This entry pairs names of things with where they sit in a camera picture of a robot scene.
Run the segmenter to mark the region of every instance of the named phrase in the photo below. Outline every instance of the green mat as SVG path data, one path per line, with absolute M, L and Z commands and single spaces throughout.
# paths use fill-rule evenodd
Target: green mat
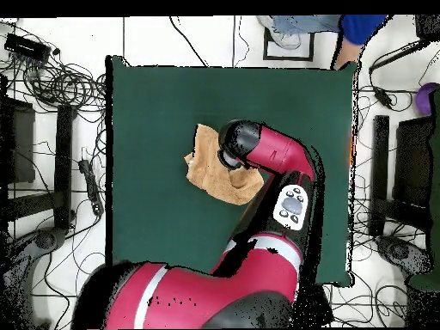
M 352 78 L 344 70 L 130 67 L 113 57 L 113 260 L 161 261 L 208 272 L 245 206 L 186 179 L 196 124 L 263 121 L 313 145 L 326 172 L 318 284 L 346 272 Z

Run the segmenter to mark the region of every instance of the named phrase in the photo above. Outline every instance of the cable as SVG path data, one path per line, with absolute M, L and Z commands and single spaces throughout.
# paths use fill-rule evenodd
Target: cable
M 94 226 L 95 226 L 100 220 L 101 220 L 101 218 L 100 218 L 100 217 L 97 217 L 97 218 L 95 219 L 95 221 L 94 221 L 91 225 L 89 225 L 87 228 L 81 229 L 80 231 L 76 232 L 75 235 L 81 234 L 83 231 L 86 231 L 86 230 L 88 230 L 88 229 L 93 228 L 93 227 L 94 227 Z M 67 240 L 67 239 L 70 239 L 71 237 L 72 237 L 72 235 L 67 236 L 65 239 Z M 81 241 L 80 241 L 80 242 L 78 243 L 78 245 L 74 248 L 74 250 L 77 250 L 77 249 L 78 249 L 78 247 L 83 243 L 85 237 L 86 237 L 86 236 L 84 236 L 84 237 L 81 239 Z M 53 271 L 55 271 L 58 267 L 60 267 L 60 266 L 61 266 L 61 265 L 67 260 L 67 259 L 69 259 L 69 257 L 70 257 L 71 255 L 72 255 L 72 252 L 70 252 L 69 254 L 67 254 L 67 256 L 64 257 L 63 260 L 61 260 L 61 262 L 59 262 L 54 268 L 52 268 L 52 270 L 51 270 L 50 272 L 47 273 L 47 276 L 49 276 Z M 37 283 L 32 287 L 32 289 L 34 289 L 38 284 L 40 284 L 40 283 L 43 282 L 43 281 L 44 281 L 44 279 L 42 278 L 39 282 L 37 282 Z
M 241 36 L 241 32 L 240 32 L 241 31 L 241 19 L 242 19 L 242 15 L 240 15 L 240 22 L 238 24 L 238 36 L 241 38 L 241 40 L 243 42 L 246 43 L 247 50 L 246 50 L 246 53 L 245 53 L 244 57 L 242 59 L 240 59 L 236 64 L 234 64 L 234 67 L 236 67 L 240 62 L 242 62 L 242 61 L 244 61 L 246 59 L 246 57 L 248 56 L 249 50 L 250 50 L 249 44 Z
M 199 54 L 196 52 L 196 50 L 194 49 L 193 45 L 191 44 L 191 42 L 188 40 L 188 38 L 181 32 L 180 29 L 178 29 L 174 22 L 173 22 L 173 18 L 171 16 L 168 17 L 169 21 L 171 21 L 171 24 L 173 25 L 173 28 L 184 38 L 184 40 L 186 40 L 187 44 L 191 47 L 192 51 L 194 52 L 194 54 L 197 56 L 197 58 L 200 60 L 200 62 L 202 63 L 202 65 L 204 67 L 209 67 L 209 65 L 199 56 Z
M 88 255 L 86 255 L 85 257 L 84 257 L 84 259 L 82 260 L 82 262 L 81 262 L 81 264 L 79 265 L 79 267 L 78 267 L 78 271 L 76 271 L 76 278 L 75 278 L 75 293 L 76 293 L 76 295 L 78 295 L 78 276 L 79 276 L 79 272 L 84 272 L 86 275 L 90 275 L 90 274 L 92 274 L 92 272 L 85 272 L 82 268 L 81 268 L 81 266 L 83 265 L 83 263 L 86 261 L 86 259 L 88 258 L 88 257 L 91 257 L 92 255 L 95 255 L 95 254 L 99 254 L 100 256 L 102 256 L 102 257 L 104 257 L 104 259 L 106 258 L 106 256 L 104 255 L 104 254 L 102 254 L 101 252 L 93 252 L 93 253 L 91 253 L 91 254 L 88 254 Z
M 435 64 L 436 61 L 438 60 L 438 57 L 437 57 L 438 53 L 440 53 L 440 49 L 436 52 L 436 54 L 434 54 L 434 56 L 431 58 L 431 61 L 428 62 L 428 65 L 426 66 L 425 72 L 423 73 L 422 77 L 420 77 L 420 79 L 419 79 L 419 86 L 420 86 L 420 87 L 422 87 L 421 82 L 422 82 L 423 77 L 425 77 L 426 72 L 427 72 L 428 69 L 429 69 L 433 64 Z
M 232 67 L 235 67 L 235 24 L 236 15 L 234 15 L 234 25 L 232 27 Z
M 51 285 L 50 285 L 49 282 L 47 281 L 47 271 L 49 271 L 49 268 L 51 267 L 51 263 L 52 263 L 52 252 L 49 253 L 49 264 L 47 265 L 47 268 L 46 268 L 46 270 L 45 270 L 45 275 L 44 275 L 44 278 L 43 278 L 43 279 L 45 280 L 45 283 L 46 283 L 47 287 L 49 287 L 49 289 L 51 289 L 51 290 L 52 290 L 53 292 L 55 292 L 56 294 L 62 296 L 62 297 L 67 301 L 67 307 L 65 308 L 65 311 L 64 311 L 63 314 L 59 317 L 59 319 L 58 319 L 58 321 L 57 321 L 57 324 L 55 324 L 55 328 L 54 328 L 54 330 L 57 330 L 58 325 L 59 325 L 59 322 L 63 319 L 63 317 L 64 317 L 65 314 L 67 313 L 67 310 L 69 310 L 69 307 L 70 307 L 70 300 L 69 300 L 69 298 L 68 298 L 66 295 L 62 294 L 62 293 L 59 292 L 58 290 L 55 290 L 53 287 L 51 287 Z

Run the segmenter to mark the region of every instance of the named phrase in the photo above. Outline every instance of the tan cloth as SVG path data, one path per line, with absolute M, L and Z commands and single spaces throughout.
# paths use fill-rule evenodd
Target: tan cloth
M 264 184 L 258 169 L 240 167 L 229 171 L 217 157 L 218 133 L 197 125 L 194 152 L 185 157 L 186 177 L 212 197 L 235 205 L 248 203 Z

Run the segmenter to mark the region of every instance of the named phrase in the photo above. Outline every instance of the person's hand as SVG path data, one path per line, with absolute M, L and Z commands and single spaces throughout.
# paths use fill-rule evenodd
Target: person's hand
M 339 49 L 338 57 L 334 62 L 334 69 L 339 70 L 347 62 L 357 62 L 359 60 L 359 54 L 362 51 L 362 47 L 350 43 L 345 38 L 342 40 L 342 46 Z

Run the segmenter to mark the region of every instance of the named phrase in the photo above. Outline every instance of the black stand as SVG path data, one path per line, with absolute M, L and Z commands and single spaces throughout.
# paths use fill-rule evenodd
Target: black stand
M 72 121 L 76 111 L 72 106 L 58 107 L 54 192 L 9 199 L 8 183 L 15 149 L 13 131 L 14 103 L 6 94 L 7 78 L 1 76 L 0 93 L 0 327 L 35 329 L 38 326 L 32 310 L 32 278 L 38 260 L 64 243 L 74 218 L 70 209 Z M 53 209 L 54 227 L 8 240 L 8 225 Z
M 408 54 L 414 53 L 416 51 L 420 51 L 423 48 L 426 48 L 431 42 L 429 40 L 421 40 L 418 43 L 415 43 L 413 45 L 408 46 L 408 48 L 402 50 L 400 53 L 395 54 L 394 56 L 390 57 L 390 58 L 386 58 L 381 62 L 378 62 L 377 64 L 373 64 L 370 68 L 369 68 L 369 73 L 370 75 L 373 73 L 374 70 L 377 70 L 378 68 L 383 67 L 386 64 L 390 64 L 394 61 L 396 61 L 397 59 L 403 58 L 405 56 L 407 56 Z
M 432 225 L 429 209 L 403 199 L 387 200 L 389 116 L 377 115 L 373 121 L 373 156 L 371 157 L 369 235 L 383 235 L 386 218 L 392 218 L 423 231 Z

